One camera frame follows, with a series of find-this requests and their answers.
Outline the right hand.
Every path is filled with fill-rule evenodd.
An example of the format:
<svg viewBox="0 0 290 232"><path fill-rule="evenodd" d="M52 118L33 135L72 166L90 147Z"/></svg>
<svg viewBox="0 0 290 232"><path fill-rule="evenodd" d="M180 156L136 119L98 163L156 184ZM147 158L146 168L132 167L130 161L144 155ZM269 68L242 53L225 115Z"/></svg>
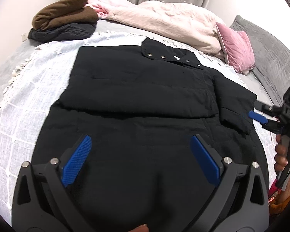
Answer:
<svg viewBox="0 0 290 232"><path fill-rule="evenodd" d="M276 172L282 171L289 163L288 159L286 158L286 153L288 149L282 144L281 140L282 140L282 136L278 134L276 136L276 142L277 142L275 146L276 155L274 157L275 159L274 169Z"/></svg>

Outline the left hand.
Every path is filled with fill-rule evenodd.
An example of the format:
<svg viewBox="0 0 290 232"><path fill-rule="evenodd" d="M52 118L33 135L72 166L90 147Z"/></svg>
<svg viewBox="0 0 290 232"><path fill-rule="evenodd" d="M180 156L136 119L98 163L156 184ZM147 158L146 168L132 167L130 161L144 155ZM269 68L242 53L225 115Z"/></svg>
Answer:
<svg viewBox="0 0 290 232"><path fill-rule="evenodd" d="M143 224L143 225L140 225L137 228L135 228L129 232L149 232L149 228L148 228L147 224Z"/></svg>

